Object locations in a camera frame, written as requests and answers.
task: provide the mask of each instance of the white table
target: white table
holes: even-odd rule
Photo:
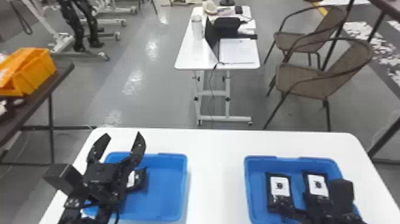
[[[73,166],[85,171],[88,152],[104,133],[111,141],[102,161],[113,151],[129,151],[137,131],[146,140],[146,153],[187,155],[189,196],[186,220],[179,223],[250,224],[244,175],[248,155],[332,158],[343,177],[353,181],[355,204],[365,222],[399,223],[396,202],[359,140],[347,133],[100,128],[90,134]],[[40,224],[57,223],[66,199],[58,191]]]
[[[246,18],[252,18],[250,7],[243,6],[243,15]],[[195,7],[192,11],[192,15],[201,15],[203,27],[205,27],[206,14],[202,7]],[[239,31],[254,33],[255,31],[255,20],[251,20],[249,23],[240,26]],[[204,71],[212,70],[218,63],[218,59],[215,57],[212,49],[207,44],[205,38],[197,40],[193,37],[192,22],[189,19],[185,36],[183,37],[182,44],[179,49],[178,56],[175,61],[175,69],[178,70],[190,70],[193,72],[193,80],[195,81],[194,91],[194,102],[196,110],[197,124],[201,125],[203,120],[214,120],[214,121],[228,121],[228,122],[249,122],[251,123],[251,117],[245,116],[231,116],[229,114],[230,107],[230,70],[236,69],[258,69],[260,67],[260,58],[258,56],[257,42],[256,40],[249,40],[243,42],[242,47],[248,49],[249,56],[245,59],[246,63],[243,64],[218,64],[216,70],[225,70],[225,90],[213,91],[216,97],[225,97],[225,115],[224,116],[210,116],[201,115],[201,97],[211,96],[211,91],[204,91]],[[220,55],[223,51],[232,52],[234,46],[220,44]]]

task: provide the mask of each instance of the white container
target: white container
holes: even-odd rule
[[[191,20],[193,37],[195,40],[201,40],[203,38],[203,24],[201,21],[201,15],[193,15]]]

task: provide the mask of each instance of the blue plastic tray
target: blue plastic tray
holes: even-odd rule
[[[127,152],[110,153],[105,162],[116,163],[128,155]],[[179,220],[186,193],[186,164],[187,158],[183,154],[145,154],[137,169],[147,167],[146,190],[127,195],[120,208],[120,219]],[[97,207],[85,209],[90,216],[96,212]]]
[[[267,210],[267,184],[265,172],[282,173],[290,176],[292,198],[295,207],[305,210],[305,191],[302,171],[327,173],[327,181],[342,178],[337,164],[327,158],[278,158],[270,156],[249,156],[245,159],[247,204],[251,222],[254,224],[281,224],[282,218]],[[289,220],[285,223],[298,223]]]

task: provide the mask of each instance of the orange bin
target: orange bin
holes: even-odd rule
[[[54,72],[48,49],[20,48],[0,64],[0,96],[29,95]]]

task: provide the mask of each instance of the gray floor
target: gray floor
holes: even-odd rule
[[[264,59],[272,43],[272,33],[279,28],[283,17],[295,10],[310,6],[293,0],[236,0],[252,8],[257,21],[258,49]],[[104,51],[110,62],[99,60],[74,60],[76,69],[54,92],[55,122],[57,125],[110,125],[129,127],[173,127],[252,129],[262,128],[267,116],[279,100],[273,91],[265,98],[265,84],[274,73],[274,66],[282,54],[274,50],[266,66],[254,71],[235,71],[232,75],[232,107],[234,115],[251,115],[255,124],[207,123],[197,127],[192,102],[192,79],[188,71],[173,67],[192,7],[158,7],[156,16],[149,4],[136,16],[124,15],[128,26],[107,26],[107,31],[122,32],[122,40],[105,41]],[[71,32],[59,12],[49,12],[49,22],[60,32]],[[318,11],[289,20],[291,31],[311,31],[321,20]],[[33,26],[33,36],[24,33],[0,43],[0,51],[13,52],[22,46],[45,47],[51,37],[40,24]],[[347,47],[339,44],[334,57]],[[306,63],[305,55],[292,60]],[[218,73],[211,82],[212,89],[222,87]],[[397,97],[374,74],[371,68],[362,69],[350,82],[330,99],[332,126],[336,132],[353,133],[365,148],[371,145],[374,134],[388,122],[393,122],[400,109]],[[223,113],[223,102],[215,99],[202,112]],[[31,124],[46,123],[47,107],[44,104],[29,120]],[[270,130],[325,131],[325,113],[320,101],[290,97],[268,127]],[[87,138],[89,131],[57,132],[57,162],[71,163]],[[46,133],[25,133],[15,145],[7,160],[48,161]],[[396,135],[379,152],[380,158],[400,159]],[[378,170],[393,197],[400,202],[396,167],[379,166]],[[0,168],[0,217],[2,223],[36,223],[45,211],[54,190],[41,176],[45,169],[8,167]]]

